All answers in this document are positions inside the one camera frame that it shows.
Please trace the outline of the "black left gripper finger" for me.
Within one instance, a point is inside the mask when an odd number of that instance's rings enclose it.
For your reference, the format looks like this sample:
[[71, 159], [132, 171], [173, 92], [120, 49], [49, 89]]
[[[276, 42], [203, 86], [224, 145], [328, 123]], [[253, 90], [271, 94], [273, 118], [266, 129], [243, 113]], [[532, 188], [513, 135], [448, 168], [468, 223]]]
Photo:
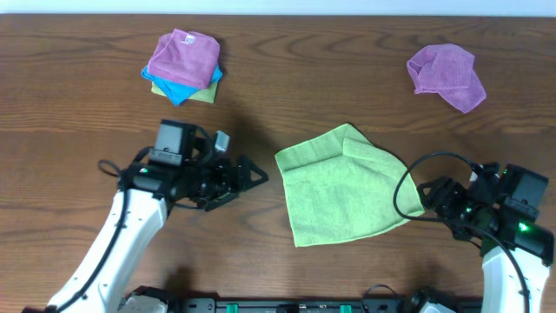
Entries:
[[203, 210], [205, 212], [209, 212], [211, 210], [217, 209], [219, 207], [222, 207], [224, 204], [227, 204], [227, 203], [235, 200], [238, 196], [239, 196], [239, 194], [236, 193], [236, 192], [229, 192], [226, 195], [222, 195], [222, 196], [219, 196], [215, 199], [212, 199], [212, 200], [208, 201], [204, 205]]
[[[239, 155], [237, 161], [237, 178], [240, 191], [251, 190], [268, 181], [268, 174], [259, 168], [245, 155]], [[254, 180], [251, 174], [255, 173], [259, 178]]]

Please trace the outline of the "light green microfiber cloth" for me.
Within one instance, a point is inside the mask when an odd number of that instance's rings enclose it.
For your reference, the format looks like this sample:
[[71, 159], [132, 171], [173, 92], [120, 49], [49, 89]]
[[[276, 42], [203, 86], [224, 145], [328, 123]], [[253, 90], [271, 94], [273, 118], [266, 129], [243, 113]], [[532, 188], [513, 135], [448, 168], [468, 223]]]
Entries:
[[378, 236], [425, 211], [403, 162], [348, 123], [279, 151], [275, 161], [297, 247]]

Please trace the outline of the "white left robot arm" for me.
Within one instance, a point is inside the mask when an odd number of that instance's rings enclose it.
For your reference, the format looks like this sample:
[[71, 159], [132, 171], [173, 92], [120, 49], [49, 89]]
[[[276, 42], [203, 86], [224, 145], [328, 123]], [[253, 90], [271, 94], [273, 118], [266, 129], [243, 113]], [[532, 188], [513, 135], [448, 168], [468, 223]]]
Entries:
[[109, 215], [70, 280], [47, 312], [178, 312], [168, 292], [141, 287], [124, 293], [150, 241], [175, 208], [209, 212], [267, 182], [247, 156], [226, 155], [229, 137], [194, 124], [163, 120], [156, 142], [125, 169], [110, 160], [97, 166], [117, 179]]

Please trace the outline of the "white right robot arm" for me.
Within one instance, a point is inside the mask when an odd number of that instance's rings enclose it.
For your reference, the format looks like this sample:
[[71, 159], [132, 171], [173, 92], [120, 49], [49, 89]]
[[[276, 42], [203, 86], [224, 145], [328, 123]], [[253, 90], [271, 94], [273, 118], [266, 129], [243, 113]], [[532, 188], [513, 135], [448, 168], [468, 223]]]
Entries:
[[523, 167], [485, 163], [468, 186], [447, 176], [418, 186], [423, 206], [454, 239], [480, 240], [482, 311], [539, 311], [554, 258], [554, 234], [536, 223], [547, 185]]

